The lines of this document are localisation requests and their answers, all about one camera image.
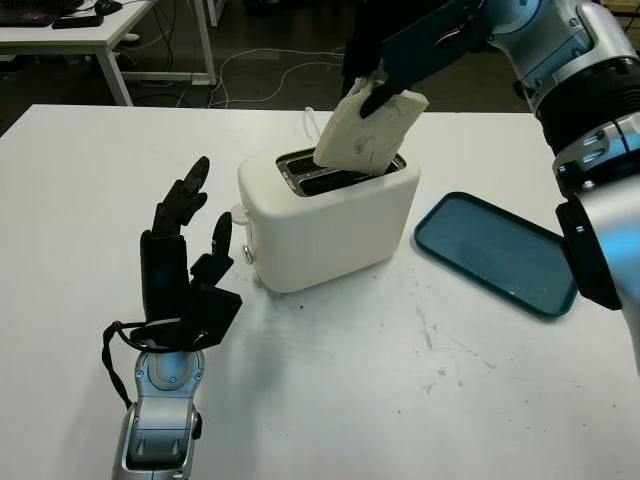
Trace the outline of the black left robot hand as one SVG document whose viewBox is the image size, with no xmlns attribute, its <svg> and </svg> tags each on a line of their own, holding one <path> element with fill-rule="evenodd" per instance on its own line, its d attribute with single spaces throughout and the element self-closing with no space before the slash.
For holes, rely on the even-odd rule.
<svg viewBox="0 0 640 480">
<path fill-rule="evenodd" d="M 164 200 L 156 205 L 152 226 L 140 238 L 143 308 L 148 322 L 231 322 L 241 297 L 217 286 L 233 265 L 229 255 L 232 219 L 229 212 L 217 220 L 211 250 L 188 265 L 187 246 L 181 229 L 205 205 L 202 191 L 210 160 L 202 156 L 186 176 L 176 180 Z"/>
</svg>

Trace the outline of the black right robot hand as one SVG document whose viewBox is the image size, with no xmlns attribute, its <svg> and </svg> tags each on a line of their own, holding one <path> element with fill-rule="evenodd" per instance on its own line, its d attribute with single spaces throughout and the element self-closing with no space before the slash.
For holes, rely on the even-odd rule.
<svg viewBox="0 0 640 480">
<path fill-rule="evenodd" d="M 383 68 L 360 107 L 365 119 L 392 96 L 449 66 L 487 39 L 486 1 L 360 1 L 342 64 L 346 93 Z"/>
</svg>

